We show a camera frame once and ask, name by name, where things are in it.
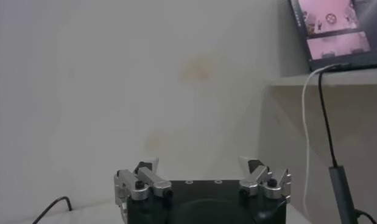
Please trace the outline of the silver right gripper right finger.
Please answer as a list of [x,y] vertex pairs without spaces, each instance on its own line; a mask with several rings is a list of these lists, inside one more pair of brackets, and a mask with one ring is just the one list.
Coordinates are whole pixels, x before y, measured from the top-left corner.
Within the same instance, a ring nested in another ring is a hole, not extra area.
[[248,197],[257,196],[260,192],[266,198],[285,199],[291,202],[291,174],[288,169],[272,171],[259,159],[240,156],[239,165],[244,178],[239,181],[239,187]]

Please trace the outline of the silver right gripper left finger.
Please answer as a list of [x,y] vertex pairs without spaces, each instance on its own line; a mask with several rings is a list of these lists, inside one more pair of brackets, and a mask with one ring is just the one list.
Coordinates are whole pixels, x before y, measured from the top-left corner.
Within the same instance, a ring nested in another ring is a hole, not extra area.
[[140,161],[133,171],[117,170],[114,175],[115,203],[125,207],[127,200],[147,200],[151,195],[170,200],[172,182],[157,175],[159,159]]

